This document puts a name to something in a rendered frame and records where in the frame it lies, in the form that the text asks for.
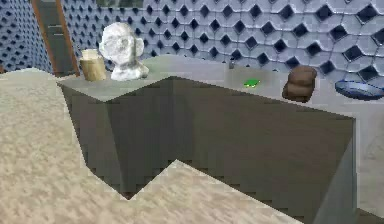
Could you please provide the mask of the grey kitchen counter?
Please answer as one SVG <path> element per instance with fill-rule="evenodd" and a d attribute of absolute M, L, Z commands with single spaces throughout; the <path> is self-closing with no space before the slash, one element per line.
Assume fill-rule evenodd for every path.
<path fill-rule="evenodd" d="M 359 168 L 384 145 L 384 105 L 326 81 L 309 102 L 288 101 L 283 73 L 197 58 L 146 66 L 140 80 L 60 84 L 87 167 L 123 196 L 178 160 L 304 224 L 384 224 L 384 163 L 369 192 Z"/>

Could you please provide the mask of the white stone bust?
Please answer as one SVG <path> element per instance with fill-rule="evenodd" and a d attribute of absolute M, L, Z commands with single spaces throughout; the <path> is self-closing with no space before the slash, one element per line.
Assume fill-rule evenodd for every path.
<path fill-rule="evenodd" d="M 139 61 L 143 51 L 143 39 L 138 38 L 127 23 L 115 22 L 104 28 L 99 52 L 114 64 L 112 80 L 129 81 L 146 78 L 149 69 Z"/>

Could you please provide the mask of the tan cylindrical jar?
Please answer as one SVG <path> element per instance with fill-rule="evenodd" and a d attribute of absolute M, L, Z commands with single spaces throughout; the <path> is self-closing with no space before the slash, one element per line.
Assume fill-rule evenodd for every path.
<path fill-rule="evenodd" d="M 101 81 L 106 79 L 104 59 L 96 49 L 82 50 L 80 65 L 87 81 Z"/>

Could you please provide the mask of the brown lumpy loaf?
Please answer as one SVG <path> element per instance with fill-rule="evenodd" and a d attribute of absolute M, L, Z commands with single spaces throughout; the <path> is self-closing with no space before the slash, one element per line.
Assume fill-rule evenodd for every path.
<path fill-rule="evenodd" d="M 283 87 L 282 97 L 291 101 L 306 103 L 315 89 L 317 71 L 310 66 L 297 66 L 291 70 Z"/>

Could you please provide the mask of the blue plate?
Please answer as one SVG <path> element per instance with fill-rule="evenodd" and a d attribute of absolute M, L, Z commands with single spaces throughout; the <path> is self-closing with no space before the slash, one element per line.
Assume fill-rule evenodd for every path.
<path fill-rule="evenodd" d="M 352 99 L 370 101 L 384 97 L 383 88 L 368 83 L 340 80 L 334 84 L 334 87 L 338 93 Z"/>

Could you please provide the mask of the dark door with brown frame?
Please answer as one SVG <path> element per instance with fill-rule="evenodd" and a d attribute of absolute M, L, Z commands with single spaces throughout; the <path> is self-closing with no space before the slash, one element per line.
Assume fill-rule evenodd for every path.
<path fill-rule="evenodd" d="M 79 76 L 70 34 L 60 0 L 30 0 L 45 49 L 57 77 Z"/>

